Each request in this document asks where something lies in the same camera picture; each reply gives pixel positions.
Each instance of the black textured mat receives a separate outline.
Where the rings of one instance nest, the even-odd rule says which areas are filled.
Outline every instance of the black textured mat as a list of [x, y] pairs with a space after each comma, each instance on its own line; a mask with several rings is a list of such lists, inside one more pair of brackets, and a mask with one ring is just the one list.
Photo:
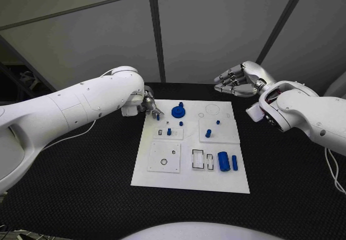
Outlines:
[[[144, 114], [123, 117], [118, 110], [37, 156], [9, 190], [0, 223], [72, 239], [118, 239], [164, 223], [202, 221], [290, 240], [345, 240], [346, 196], [323, 147], [298, 129], [281, 133], [265, 121], [252, 122], [245, 109], [257, 97], [221, 94], [212, 85], [148, 85], [157, 99], [232, 102], [251, 194], [130, 186]], [[346, 186], [346, 158], [336, 159]]]

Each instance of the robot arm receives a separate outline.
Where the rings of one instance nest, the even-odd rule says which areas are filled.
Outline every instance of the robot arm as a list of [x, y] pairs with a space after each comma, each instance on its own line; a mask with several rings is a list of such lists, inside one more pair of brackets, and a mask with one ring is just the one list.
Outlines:
[[310, 140], [346, 156], [346, 100], [319, 97], [298, 82], [277, 82], [264, 68], [247, 61], [215, 78], [215, 89], [239, 97], [260, 95], [247, 109], [255, 122], [264, 118], [280, 131], [304, 131]]
[[123, 66], [63, 90], [0, 106], [0, 193], [25, 175], [48, 143], [121, 108], [161, 115], [153, 91], [133, 67]]

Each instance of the small blue part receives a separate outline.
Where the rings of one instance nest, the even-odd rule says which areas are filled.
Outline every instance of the small blue part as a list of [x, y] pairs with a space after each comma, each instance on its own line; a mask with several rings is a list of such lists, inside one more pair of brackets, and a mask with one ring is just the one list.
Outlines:
[[180, 103], [179, 103], [179, 106], [174, 106], [174, 107], [172, 108], [172, 116], [173, 116], [176, 119], [179, 119], [179, 118], [182, 118], [185, 115], [186, 115], [186, 110], [185, 110], [185, 108], [180, 106]]
[[226, 172], [231, 170], [229, 167], [229, 156], [228, 153], [225, 151], [218, 153], [218, 163], [219, 163], [219, 170], [222, 172]]
[[212, 134], [212, 130], [210, 130], [210, 129], [208, 129], [208, 130], [206, 130], [205, 137], [206, 137], [206, 138], [209, 138], [209, 137], [210, 137], [210, 134]]
[[232, 169], [238, 171], [238, 163], [236, 163], [236, 156], [232, 155]]

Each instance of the white board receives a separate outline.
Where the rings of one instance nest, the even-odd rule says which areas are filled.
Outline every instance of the white board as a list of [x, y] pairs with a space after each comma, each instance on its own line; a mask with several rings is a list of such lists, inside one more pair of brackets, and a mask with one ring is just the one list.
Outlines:
[[[160, 120], [153, 119], [151, 115], [146, 116], [131, 186], [249, 194], [232, 103], [225, 101], [160, 99], [154, 101], [157, 107], [164, 112], [164, 116], [160, 117]], [[179, 102], [183, 102], [186, 114], [182, 118], [174, 118], [172, 116], [172, 108], [179, 105]], [[203, 129], [208, 128], [212, 130], [212, 136], [215, 138], [221, 134], [222, 128], [231, 128], [231, 144], [200, 142], [200, 126]], [[174, 139], [177, 135], [170, 135], [172, 138], [169, 138], [169, 128], [172, 132], [176, 131], [176, 133], [182, 133], [183, 138], [179, 137], [179, 139]], [[159, 138], [159, 130], [161, 130], [161, 134], [164, 134], [163, 138]], [[174, 144], [180, 152], [176, 151], [176, 153], [172, 154]], [[157, 149], [161, 149], [161, 153], [156, 155], [153, 152], [157, 151]], [[203, 165], [203, 169], [199, 170], [193, 170], [193, 150], [203, 151], [203, 157], [198, 156], [196, 158], [199, 166]], [[219, 152], [226, 152], [228, 154], [231, 171], [221, 171], [218, 160]], [[232, 155], [236, 155], [238, 171], [234, 171], [232, 168]], [[174, 167], [172, 165], [169, 168], [164, 167], [169, 165], [167, 158], [173, 157], [176, 159], [177, 156], [180, 157], [179, 168], [176, 167], [177, 165], [174, 165]], [[208, 169], [208, 163], [213, 164], [212, 170]]]

